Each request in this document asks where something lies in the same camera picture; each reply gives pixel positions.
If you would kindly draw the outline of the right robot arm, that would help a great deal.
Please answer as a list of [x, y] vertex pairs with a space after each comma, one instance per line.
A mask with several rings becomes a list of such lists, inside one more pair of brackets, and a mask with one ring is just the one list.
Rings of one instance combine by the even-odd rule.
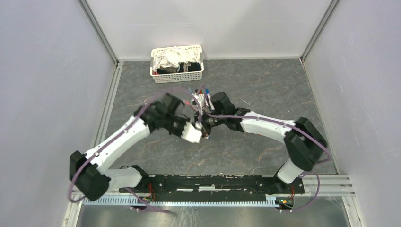
[[282, 120], [267, 117], [246, 108], [235, 107], [224, 92], [210, 95], [208, 91], [195, 94], [202, 107], [202, 125], [209, 135], [211, 128], [224, 124], [232, 131], [261, 135], [285, 145], [289, 159], [279, 168], [273, 187], [285, 193], [292, 182], [322, 163], [323, 153], [329, 155], [327, 142], [312, 122], [300, 117]]

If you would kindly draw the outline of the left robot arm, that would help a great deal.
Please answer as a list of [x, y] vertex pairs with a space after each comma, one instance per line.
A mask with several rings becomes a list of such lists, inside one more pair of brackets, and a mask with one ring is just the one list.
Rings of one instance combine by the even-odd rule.
[[71, 197], [74, 187], [90, 201], [102, 197], [110, 186], [128, 186], [136, 192], [144, 192], [148, 188], [148, 179], [139, 170], [129, 167], [110, 171], [109, 168], [130, 147], [158, 129], [166, 129], [170, 135], [191, 143], [200, 142], [200, 125], [176, 115], [177, 109], [184, 104], [181, 99], [166, 93], [160, 101], [143, 105], [119, 130], [99, 145], [85, 153], [78, 150], [73, 152], [69, 158], [69, 200], [79, 201]]

